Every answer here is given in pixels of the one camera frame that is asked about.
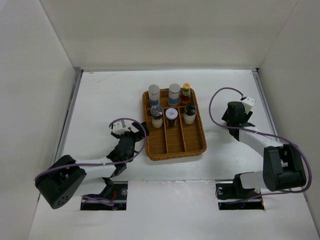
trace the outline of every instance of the woven basket tray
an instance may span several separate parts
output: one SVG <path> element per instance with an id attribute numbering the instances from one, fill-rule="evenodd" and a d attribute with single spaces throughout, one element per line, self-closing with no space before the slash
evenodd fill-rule
<path id="1" fill-rule="evenodd" d="M 201 117 L 199 114 L 198 103 L 195 91 L 190 89 L 191 100 L 196 106 L 195 122 L 191 125 L 185 124 L 183 119 L 183 111 L 185 105 L 172 107 L 178 111 L 178 119 L 176 126 L 167 127 L 165 124 L 165 113 L 163 113 L 163 125 L 160 128 L 155 128 L 151 124 L 151 106 L 149 104 L 149 94 L 146 91 L 142 95 L 143 116 L 147 123 L 150 135 L 147 138 L 145 152 L 153 161 L 192 157 L 204 153 L 207 149 L 207 143 L 202 126 Z M 164 112 L 171 108 L 168 105 L 169 89 L 160 90 L 160 106 Z"/>

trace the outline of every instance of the white table surface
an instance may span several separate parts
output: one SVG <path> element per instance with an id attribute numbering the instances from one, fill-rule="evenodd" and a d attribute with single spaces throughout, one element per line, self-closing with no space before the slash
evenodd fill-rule
<path id="1" fill-rule="evenodd" d="M 200 156 L 152 161 L 143 151 L 114 178 L 127 180 L 217 180 L 235 174 L 262 170 L 262 157 L 249 146 L 237 142 L 209 118 L 209 101 L 222 87 L 234 87 L 256 99 L 250 121 L 271 133 L 266 113 L 250 70 L 167 70 L 84 73 L 67 134 L 64 155 L 74 159 L 100 159 L 114 149 L 118 140 L 110 135 L 109 123 L 117 118 L 143 121 L 142 94 L 149 85 L 161 89 L 171 83 L 189 82 L 194 89 L 206 137 L 207 150 Z M 230 101 L 241 96 L 221 92 L 212 105 L 213 117 L 221 117 Z"/>
<path id="2" fill-rule="evenodd" d="M 143 151 L 113 178 L 129 180 L 126 211 L 78 211 L 80 197 L 53 210 L 40 197 L 29 240 L 319 239 L 303 194 L 264 197 L 265 210 L 218 209 L 213 180 L 260 171 L 262 157 L 211 122 L 211 96 L 222 87 L 234 87 L 255 98 L 250 121 L 260 130 L 272 132 L 249 70 L 86 72 L 63 154 L 88 160 L 104 157 L 117 144 L 109 122 L 121 117 L 143 121 L 142 94 L 149 85 L 167 88 L 184 82 L 196 93 L 207 151 L 198 157 L 163 161 L 152 161 Z M 213 117 L 222 122 L 227 102 L 239 97 L 228 90 L 218 95 Z"/>

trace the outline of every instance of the white wall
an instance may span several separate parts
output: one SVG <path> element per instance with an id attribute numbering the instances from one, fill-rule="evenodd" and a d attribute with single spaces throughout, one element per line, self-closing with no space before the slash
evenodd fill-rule
<path id="1" fill-rule="evenodd" d="M 28 238 L 75 71 L 38 0 L 0 0 L 0 238 Z"/>
<path id="2" fill-rule="evenodd" d="M 265 58 L 259 74 L 278 133 L 294 140 L 309 158 L 313 182 L 306 196 L 318 232 L 319 69 L 320 1 L 300 0 Z"/>
<path id="3" fill-rule="evenodd" d="M 40 0 L 85 69 L 259 67 L 298 0 Z"/>

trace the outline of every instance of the screw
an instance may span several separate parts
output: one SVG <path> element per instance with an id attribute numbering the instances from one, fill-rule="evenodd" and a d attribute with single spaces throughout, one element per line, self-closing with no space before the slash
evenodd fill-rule
<path id="1" fill-rule="evenodd" d="M 126 188 L 122 188 L 121 195 L 127 195 L 127 194 L 128 194 L 128 190 Z"/>
<path id="2" fill-rule="evenodd" d="M 223 194 L 223 191 L 222 191 L 223 189 L 222 189 L 222 187 L 218 187 L 218 189 L 216 190 L 216 193 L 218 194 L 218 195 L 222 195 Z"/>

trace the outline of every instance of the spice jar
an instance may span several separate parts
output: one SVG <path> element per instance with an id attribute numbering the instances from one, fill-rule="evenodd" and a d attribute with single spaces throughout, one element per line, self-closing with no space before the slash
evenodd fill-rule
<path id="1" fill-rule="evenodd" d="M 165 123 L 167 127 L 174 127 L 177 125 L 177 117 L 178 117 L 178 111 L 174 108 L 169 108 L 167 111 L 165 111 Z"/>
<path id="2" fill-rule="evenodd" d="M 179 104 L 180 97 L 180 85 L 177 83 L 173 83 L 169 87 L 169 97 L 168 97 L 168 105 L 170 107 L 176 107 Z"/>
<path id="3" fill-rule="evenodd" d="M 196 119 L 197 108 L 193 103 L 189 103 L 183 112 L 183 121 L 186 124 L 193 124 Z"/>
<path id="4" fill-rule="evenodd" d="M 158 85 L 150 85 L 148 89 L 150 106 L 160 104 L 160 88 Z"/>
<path id="5" fill-rule="evenodd" d="M 151 120 L 151 124 L 154 128 L 158 129 L 161 128 L 162 124 L 164 123 L 163 120 L 163 113 L 164 110 L 161 106 L 153 106 L 151 107 L 151 115 L 152 115 L 152 120 Z"/>
<path id="6" fill-rule="evenodd" d="M 190 102 L 190 98 L 190 83 L 186 82 L 181 90 L 181 103 L 187 105 Z"/>

